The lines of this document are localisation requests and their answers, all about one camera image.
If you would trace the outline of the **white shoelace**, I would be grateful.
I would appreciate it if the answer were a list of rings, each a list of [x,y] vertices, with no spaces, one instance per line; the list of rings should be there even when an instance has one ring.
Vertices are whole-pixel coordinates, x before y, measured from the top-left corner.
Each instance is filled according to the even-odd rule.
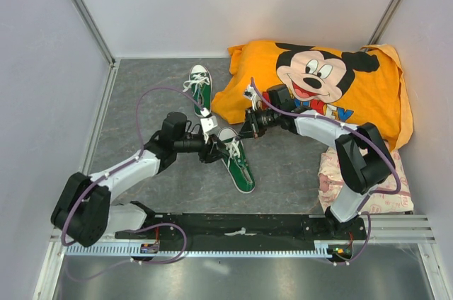
[[[243,163],[242,158],[242,143],[239,137],[233,137],[226,143],[227,151],[229,152],[229,156],[227,159],[227,167],[234,162],[236,165],[240,165]]]

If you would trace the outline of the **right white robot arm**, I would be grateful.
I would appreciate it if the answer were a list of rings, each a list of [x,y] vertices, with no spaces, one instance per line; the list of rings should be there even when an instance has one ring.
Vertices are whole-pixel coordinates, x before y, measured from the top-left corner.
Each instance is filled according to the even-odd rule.
[[[401,191],[396,165],[379,130],[372,123],[348,125],[298,105],[284,84],[260,93],[251,83],[243,95],[252,106],[245,111],[240,138],[257,139],[268,128],[281,127],[335,148],[343,186],[325,211],[323,227],[329,237],[338,239],[349,232],[369,197],[379,193],[379,186],[390,175],[396,182],[391,194]]]

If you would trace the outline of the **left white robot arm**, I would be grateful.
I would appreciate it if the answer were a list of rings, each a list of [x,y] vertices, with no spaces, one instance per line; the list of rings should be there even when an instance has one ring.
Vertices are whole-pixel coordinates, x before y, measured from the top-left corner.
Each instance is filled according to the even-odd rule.
[[[130,158],[92,175],[72,174],[50,217],[51,223],[83,247],[92,246],[106,234],[132,231],[139,238],[149,238],[155,221],[148,208],[138,202],[112,202],[147,178],[165,171],[179,153],[196,153],[203,163],[215,162],[227,154],[217,136],[217,119],[202,111],[200,129],[187,132],[188,119],[181,112],[171,112],[161,129]]]

